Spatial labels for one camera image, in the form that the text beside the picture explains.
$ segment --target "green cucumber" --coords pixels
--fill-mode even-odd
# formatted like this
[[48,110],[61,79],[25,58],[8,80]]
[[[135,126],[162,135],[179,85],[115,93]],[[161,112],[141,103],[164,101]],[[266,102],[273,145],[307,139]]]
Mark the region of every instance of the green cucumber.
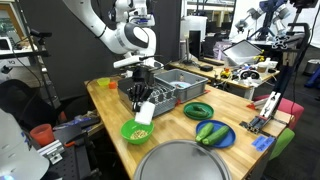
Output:
[[229,126],[222,126],[220,129],[218,129],[216,132],[210,134],[206,138],[202,139],[202,144],[204,145],[214,145],[215,143],[221,141],[223,138],[226,137],[228,134],[230,128]]
[[195,116],[195,117],[199,117],[199,118],[204,118],[209,115],[209,113],[207,111],[193,111],[193,110],[188,110],[187,114],[190,116]]
[[193,105],[192,108],[195,111],[205,111],[201,106],[198,106],[198,105]]
[[211,134],[213,128],[213,123],[207,123],[205,126],[203,126],[196,136],[196,142],[201,142],[202,139]]

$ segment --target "gray crate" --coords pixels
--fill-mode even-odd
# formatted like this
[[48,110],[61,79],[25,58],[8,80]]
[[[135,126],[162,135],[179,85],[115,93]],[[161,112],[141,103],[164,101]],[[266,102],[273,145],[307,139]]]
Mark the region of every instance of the gray crate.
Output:
[[[163,114],[175,107],[177,98],[175,96],[176,88],[169,83],[155,79],[156,86],[151,93],[148,101],[155,104],[156,108],[153,117]],[[118,81],[118,94],[125,105],[132,108],[132,102],[129,100],[127,90],[134,85],[131,78],[121,79]]]
[[174,81],[182,81],[191,84],[186,88],[177,88],[177,98],[181,103],[202,95],[205,90],[205,85],[208,82],[208,78],[180,69],[172,69],[167,72],[156,74],[155,77],[169,84]]

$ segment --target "wooden table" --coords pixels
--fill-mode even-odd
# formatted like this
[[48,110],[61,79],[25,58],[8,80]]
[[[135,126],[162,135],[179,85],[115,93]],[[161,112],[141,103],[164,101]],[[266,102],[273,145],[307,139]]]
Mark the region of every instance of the wooden table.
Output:
[[[208,59],[205,58],[207,60],[212,60],[212,61],[217,61],[220,63],[223,63],[223,61],[219,61],[219,60],[213,60],[213,59]],[[200,71],[200,69],[198,67],[192,66],[192,65],[185,65],[179,62],[172,62],[169,63],[169,67],[171,68],[177,68],[177,69],[181,69],[184,71],[188,71],[194,74],[198,74],[200,76],[203,77],[207,77],[209,80],[214,81],[214,80],[218,80],[218,81],[224,81],[227,84],[231,85],[231,86],[235,86],[237,88],[241,88],[245,90],[245,94],[244,94],[244,98],[251,100],[254,94],[254,90],[255,88],[253,86],[248,86],[242,83],[239,83],[238,81],[235,80],[228,80],[228,79],[223,79],[220,77],[220,72],[223,71],[224,66],[214,66],[205,62],[201,62],[198,60],[194,60],[196,63],[198,63],[199,65],[209,65],[209,66],[213,66],[213,70],[214,71],[210,71],[210,72],[204,72],[204,71]],[[276,71],[275,73],[265,73],[265,74],[260,74],[261,75],[261,81],[264,83],[266,81],[268,81],[269,79],[271,79],[273,76],[277,75],[279,73],[279,71]]]
[[[87,90],[130,178],[133,178],[140,160],[152,148],[174,139],[194,140],[195,138],[195,127],[199,121],[186,117],[183,114],[185,104],[181,104],[172,111],[153,119],[155,129],[145,144],[129,144],[122,138],[120,128],[134,116],[119,99],[117,89],[100,87],[94,80],[89,83]],[[263,161],[264,157],[268,159],[267,154],[270,155],[271,151],[269,148],[264,152],[258,152],[251,143],[259,135],[252,134],[239,125],[241,121],[250,122],[259,113],[246,107],[251,102],[247,99],[211,86],[206,86],[206,90],[210,92],[189,102],[204,102],[211,105],[215,110],[212,119],[228,124],[235,131],[237,138],[233,146],[215,150],[228,165],[233,179],[244,179]],[[290,115],[282,112],[277,112],[275,117],[285,122],[289,122],[290,119]],[[285,127],[284,124],[272,120],[263,130],[278,137]]]

